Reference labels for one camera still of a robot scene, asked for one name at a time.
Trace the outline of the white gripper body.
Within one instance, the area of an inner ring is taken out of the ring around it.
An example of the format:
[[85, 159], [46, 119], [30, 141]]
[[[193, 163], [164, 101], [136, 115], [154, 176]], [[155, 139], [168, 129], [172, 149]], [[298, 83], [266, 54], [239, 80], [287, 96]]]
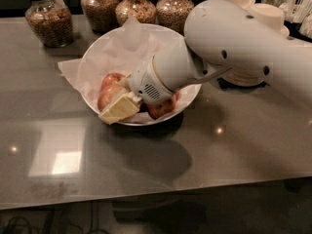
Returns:
[[160, 104], [174, 95], [159, 77], [154, 57], [143, 60], [135, 68], [129, 84], [131, 90], [147, 104]]

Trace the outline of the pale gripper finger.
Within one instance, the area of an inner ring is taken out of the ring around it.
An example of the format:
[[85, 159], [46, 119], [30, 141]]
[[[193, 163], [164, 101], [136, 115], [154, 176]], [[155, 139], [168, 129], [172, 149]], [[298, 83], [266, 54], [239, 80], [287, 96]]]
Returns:
[[131, 79], [131, 75], [127, 75], [126, 77], [122, 78], [118, 82], [118, 84], [128, 90], [130, 88], [130, 79]]

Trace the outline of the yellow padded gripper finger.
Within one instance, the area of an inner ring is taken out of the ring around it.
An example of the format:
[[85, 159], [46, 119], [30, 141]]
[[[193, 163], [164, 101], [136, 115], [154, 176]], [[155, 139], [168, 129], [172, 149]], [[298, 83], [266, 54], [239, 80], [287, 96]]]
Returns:
[[117, 94], [100, 112], [99, 119], [111, 125], [126, 118], [132, 117], [140, 110], [142, 98], [133, 92]]

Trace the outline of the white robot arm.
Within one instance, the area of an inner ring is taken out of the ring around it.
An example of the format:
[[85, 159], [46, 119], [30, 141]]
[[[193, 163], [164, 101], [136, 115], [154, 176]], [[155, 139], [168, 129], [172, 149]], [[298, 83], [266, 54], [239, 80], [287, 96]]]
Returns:
[[233, 3], [207, 0], [188, 15], [182, 38], [144, 58], [122, 80], [125, 89], [99, 118], [113, 124], [137, 114], [143, 102], [159, 104], [186, 86], [236, 69], [307, 109], [312, 106], [311, 44], [273, 30]]

